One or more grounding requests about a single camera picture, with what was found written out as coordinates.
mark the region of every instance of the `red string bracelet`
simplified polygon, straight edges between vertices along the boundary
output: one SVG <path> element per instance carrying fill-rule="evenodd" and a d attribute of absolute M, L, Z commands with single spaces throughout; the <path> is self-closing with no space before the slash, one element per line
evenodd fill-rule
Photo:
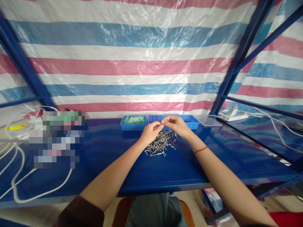
<path fill-rule="evenodd" d="M 202 150 L 204 150 L 204 149 L 206 149 L 206 148 L 208 148 L 208 146 L 202 148 L 201 150 L 196 151 L 194 154 L 196 154 L 196 153 L 198 153 L 199 151 L 202 151 Z"/>

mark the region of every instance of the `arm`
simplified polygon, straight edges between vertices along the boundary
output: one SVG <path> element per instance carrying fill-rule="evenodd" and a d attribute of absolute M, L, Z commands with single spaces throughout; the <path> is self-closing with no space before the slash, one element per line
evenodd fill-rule
<path fill-rule="evenodd" d="M 140 139 L 116 161 L 102 171 L 84 190 L 80 196 L 99 207 L 103 212 L 111 204 L 123 184 L 127 174 L 141 152 L 154 141 L 163 129 L 160 122 L 147 125 Z"/>
<path fill-rule="evenodd" d="M 240 226 L 277 226 L 243 182 L 187 127 L 182 118 L 168 116 L 162 123 L 189 143 L 211 185 Z"/>

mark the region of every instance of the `plastic lid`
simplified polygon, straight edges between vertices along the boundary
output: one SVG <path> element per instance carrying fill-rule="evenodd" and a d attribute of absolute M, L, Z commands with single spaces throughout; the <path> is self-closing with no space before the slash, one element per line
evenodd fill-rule
<path fill-rule="evenodd" d="M 194 115 L 194 117 L 205 127 L 221 127 L 222 123 L 210 116 Z"/>

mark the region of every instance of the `yellow object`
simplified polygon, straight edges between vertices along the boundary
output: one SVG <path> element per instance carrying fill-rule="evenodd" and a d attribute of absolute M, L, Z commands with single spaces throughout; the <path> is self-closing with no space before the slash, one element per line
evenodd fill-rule
<path fill-rule="evenodd" d="M 5 129 L 7 129 L 7 130 L 15 130 L 15 129 L 21 129 L 21 128 L 25 128 L 24 125 L 17 125 L 17 126 L 6 127 Z"/>

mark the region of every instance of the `finger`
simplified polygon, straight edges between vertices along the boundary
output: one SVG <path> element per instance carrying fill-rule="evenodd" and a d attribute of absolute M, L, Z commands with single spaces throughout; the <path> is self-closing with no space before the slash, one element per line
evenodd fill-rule
<path fill-rule="evenodd" d="M 160 124 L 161 124 L 161 122 L 155 121 L 155 122 L 153 122 L 153 123 L 150 123 L 149 125 L 150 125 L 150 126 L 157 126 L 157 125 L 160 125 Z"/>
<path fill-rule="evenodd" d="M 157 134 L 163 129 L 164 125 L 159 125 L 159 127 L 157 129 L 155 129 L 155 132 L 157 132 Z"/>
<path fill-rule="evenodd" d="M 172 116 L 172 115 L 170 115 L 170 116 L 167 116 L 167 117 L 163 118 L 163 120 L 161 121 L 161 123 L 163 124 L 164 122 L 169 121 L 169 120 L 174 120 L 174 121 L 176 121 L 177 119 L 178 119 L 177 116 Z"/>
<path fill-rule="evenodd" d="M 168 121 L 164 122 L 164 125 L 167 126 L 167 127 L 169 127 L 169 128 L 171 128 L 171 129 L 174 129 L 174 127 L 175 127 L 174 123 L 170 123 Z"/>

